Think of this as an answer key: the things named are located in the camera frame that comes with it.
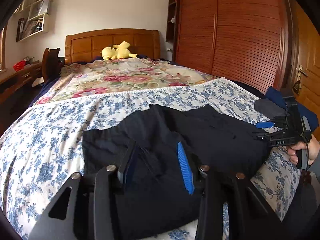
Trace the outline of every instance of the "human hand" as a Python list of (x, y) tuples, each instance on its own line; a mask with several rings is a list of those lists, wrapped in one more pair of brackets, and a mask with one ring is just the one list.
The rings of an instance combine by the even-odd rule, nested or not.
[[(290, 161), (297, 165), (298, 164), (298, 157), (297, 157), (297, 150), (306, 149), (307, 146), (304, 142), (298, 142), (295, 145), (286, 146), (288, 149), (288, 155), (290, 158)], [(315, 159), (318, 157), (320, 144), (317, 141), (317, 139), (312, 135), (312, 138), (310, 142), (308, 143), (309, 148), (309, 161), (308, 164), (311, 165)]]

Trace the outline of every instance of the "wooden desk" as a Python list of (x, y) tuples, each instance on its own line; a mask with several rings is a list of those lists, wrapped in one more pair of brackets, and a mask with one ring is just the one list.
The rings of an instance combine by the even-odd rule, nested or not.
[(41, 77), (41, 67), (42, 62), (39, 62), (27, 65), (24, 69), (17, 72), (8, 69), (6, 72), (0, 73), (0, 104), (6, 101), (23, 85), (32, 83), (36, 78)]

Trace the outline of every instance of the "finger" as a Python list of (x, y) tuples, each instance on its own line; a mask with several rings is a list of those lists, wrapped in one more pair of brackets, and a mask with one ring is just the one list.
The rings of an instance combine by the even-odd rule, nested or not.
[(296, 156), (297, 155), (296, 151), (291, 149), (291, 148), (288, 149), (288, 154), (292, 155), (292, 156)]
[(307, 146), (306, 146), (306, 144), (304, 142), (298, 142), (295, 145), (291, 145), (291, 148), (294, 149), (294, 150), (301, 150), (301, 149), (306, 149)]
[(298, 163), (299, 162), (299, 159), (297, 156), (290, 156), (290, 160), (292, 163)]

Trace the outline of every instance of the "red object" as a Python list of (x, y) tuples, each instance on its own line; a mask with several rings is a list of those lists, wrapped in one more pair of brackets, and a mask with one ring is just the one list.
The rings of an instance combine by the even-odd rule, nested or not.
[(14, 66), (13, 66), (13, 69), (14, 69), (15, 71), (19, 71), (19, 70), (22, 70), (25, 65), (26, 65), (26, 61), (25, 61), (25, 60), (22, 60), (22, 61), (18, 62), (16, 65), (14, 65)]

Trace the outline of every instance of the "white wall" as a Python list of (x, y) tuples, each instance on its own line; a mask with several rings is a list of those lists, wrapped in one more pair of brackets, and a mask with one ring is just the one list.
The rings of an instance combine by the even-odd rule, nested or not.
[(51, 7), (51, 26), (48, 33), (41, 33), (16, 43), (17, 22), (21, 17), (10, 19), (6, 37), (6, 66), (35, 57), (42, 60), (45, 48), (61, 48), (64, 56), (65, 38), (99, 29), (138, 28), (160, 31), (161, 57), (166, 53), (166, 22), (168, 0), (54, 0)]

